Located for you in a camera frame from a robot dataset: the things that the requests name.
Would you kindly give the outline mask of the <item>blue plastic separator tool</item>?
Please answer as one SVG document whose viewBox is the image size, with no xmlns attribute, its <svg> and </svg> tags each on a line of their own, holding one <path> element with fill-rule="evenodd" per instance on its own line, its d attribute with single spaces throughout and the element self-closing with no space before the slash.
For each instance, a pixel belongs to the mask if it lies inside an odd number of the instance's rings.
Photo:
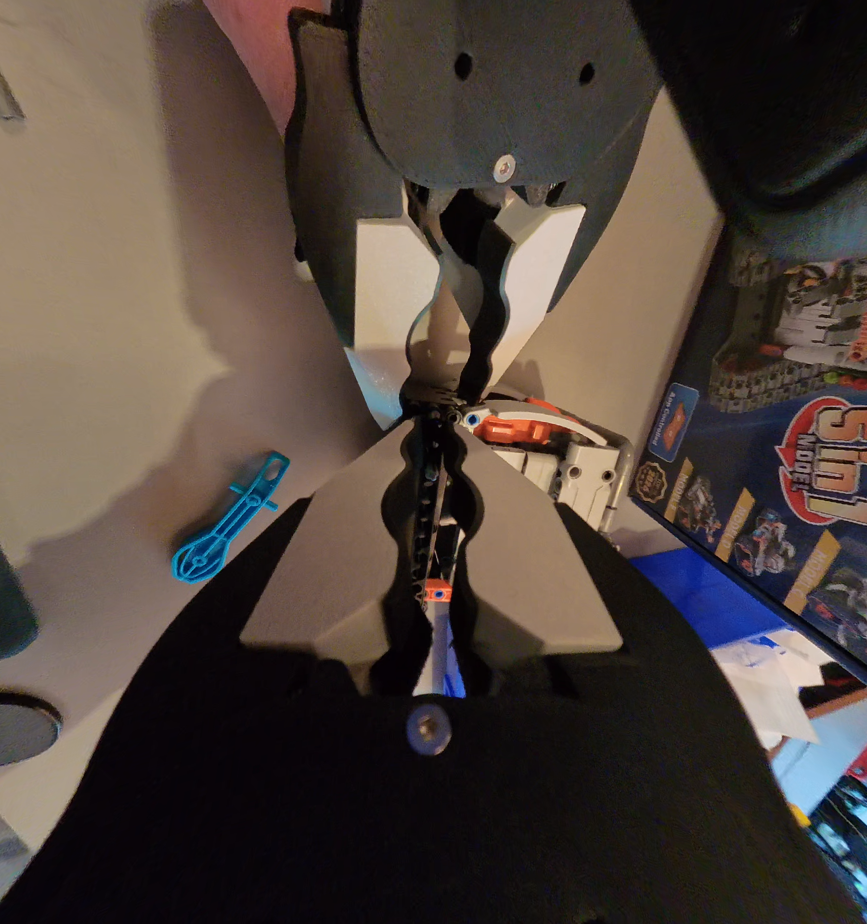
<svg viewBox="0 0 867 924">
<path fill-rule="evenodd" d="M 222 571 L 232 544 L 248 523 L 262 511 L 278 510 L 272 498 L 289 467 L 287 456 L 269 452 L 256 471 L 232 482 L 228 488 L 231 498 L 219 514 L 178 537 L 171 558 L 172 577 L 194 585 Z"/>
</svg>

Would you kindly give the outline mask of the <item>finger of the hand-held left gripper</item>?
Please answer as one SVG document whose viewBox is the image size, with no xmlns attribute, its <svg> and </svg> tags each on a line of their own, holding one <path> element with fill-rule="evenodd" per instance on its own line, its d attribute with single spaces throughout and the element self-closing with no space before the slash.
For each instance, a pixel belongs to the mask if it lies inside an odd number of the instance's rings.
<svg viewBox="0 0 867 924">
<path fill-rule="evenodd" d="M 478 403 L 497 384 L 548 313 L 585 216 L 582 204 L 505 204 L 479 236 L 481 302 L 458 384 Z"/>
<path fill-rule="evenodd" d="M 439 287 L 439 259 L 409 214 L 358 221 L 354 342 L 345 353 L 383 430 L 402 415 L 411 335 Z"/>
</svg>

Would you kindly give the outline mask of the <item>black round-base stand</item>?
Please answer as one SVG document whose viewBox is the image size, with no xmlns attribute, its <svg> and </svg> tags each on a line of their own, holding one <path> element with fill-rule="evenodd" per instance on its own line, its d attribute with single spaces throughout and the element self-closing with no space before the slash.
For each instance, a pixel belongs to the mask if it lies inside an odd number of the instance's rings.
<svg viewBox="0 0 867 924">
<path fill-rule="evenodd" d="M 63 717 L 48 702 L 0 690 L 0 767 L 38 756 L 58 739 Z"/>
</svg>

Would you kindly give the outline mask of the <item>person's left hand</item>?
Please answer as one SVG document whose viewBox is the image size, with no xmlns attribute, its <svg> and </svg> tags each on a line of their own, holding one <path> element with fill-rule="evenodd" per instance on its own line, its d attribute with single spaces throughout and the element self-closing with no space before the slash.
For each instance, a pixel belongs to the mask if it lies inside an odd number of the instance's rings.
<svg viewBox="0 0 867 924">
<path fill-rule="evenodd" d="M 288 17 L 296 1 L 204 1 L 244 64 L 281 138 L 294 108 L 297 71 Z"/>
</svg>

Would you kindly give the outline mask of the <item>grey building-block robot model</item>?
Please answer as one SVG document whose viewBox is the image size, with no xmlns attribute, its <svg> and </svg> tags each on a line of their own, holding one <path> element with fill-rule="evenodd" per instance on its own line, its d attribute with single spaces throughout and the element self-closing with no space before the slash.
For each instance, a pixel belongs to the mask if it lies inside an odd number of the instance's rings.
<svg viewBox="0 0 867 924">
<path fill-rule="evenodd" d="M 423 427 L 422 516 L 417 520 L 417 597 L 432 629 L 414 695 L 463 697 L 453 646 L 450 605 L 461 532 L 449 509 L 448 439 L 461 426 L 547 494 L 560 510 L 609 539 L 624 491 L 632 446 L 622 436 L 536 398 L 491 392 L 478 403 L 443 396 L 413 410 Z"/>
</svg>

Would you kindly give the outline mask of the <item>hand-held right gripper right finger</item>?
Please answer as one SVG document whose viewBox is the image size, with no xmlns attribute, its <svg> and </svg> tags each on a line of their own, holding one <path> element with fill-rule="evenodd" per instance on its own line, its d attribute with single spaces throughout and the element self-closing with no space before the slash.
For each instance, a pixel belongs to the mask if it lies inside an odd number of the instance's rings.
<svg viewBox="0 0 867 924">
<path fill-rule="evenodd" d="M 533 659 L 619 652 L 623 637 L 550 497 L 461 426 L 448 439 L 461 532 L 450 622 L 467 694 Z"/>
</svg>

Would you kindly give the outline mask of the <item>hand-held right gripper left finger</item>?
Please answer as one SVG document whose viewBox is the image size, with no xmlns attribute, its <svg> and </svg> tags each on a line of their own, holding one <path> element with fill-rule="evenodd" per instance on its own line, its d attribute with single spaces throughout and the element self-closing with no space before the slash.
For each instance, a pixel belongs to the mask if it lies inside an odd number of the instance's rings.
<svg viewBox="0 0 867 924">
<path fill-rule="evenodd" d="M 400 424 L 312 496 L 240 634 L 339 661 L 358 688 L 412 695 L 432 629 L 417 597 L 420 424 Z"/>
</svg>

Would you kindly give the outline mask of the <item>clear plastic parts bags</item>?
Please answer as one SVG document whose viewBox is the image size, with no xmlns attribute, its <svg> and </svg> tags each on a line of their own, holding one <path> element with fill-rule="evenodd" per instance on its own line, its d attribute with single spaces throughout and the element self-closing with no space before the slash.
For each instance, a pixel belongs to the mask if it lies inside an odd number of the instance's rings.
<svg viewBox="0 0 867 924">
<path fill-rule="evenodd" d="M 783 739 L 819 743 L 799 693 L 824 684 L 832 657 L 797 631 L 777 630 L 710 650 L 746 712 L 763 748 Z"/>
</svg>

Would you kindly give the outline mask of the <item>dark blue robot kit box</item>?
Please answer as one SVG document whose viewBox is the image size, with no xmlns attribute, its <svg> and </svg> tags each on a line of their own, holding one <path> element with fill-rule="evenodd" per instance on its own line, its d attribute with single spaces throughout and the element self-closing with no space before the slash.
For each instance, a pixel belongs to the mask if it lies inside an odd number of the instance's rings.
<svg viewBox="0 0 867 924">
<path fill-rule="evenodd" d="M 630 494 L 867 679 L 867 256 L 722 232 Z"/>
</svg>

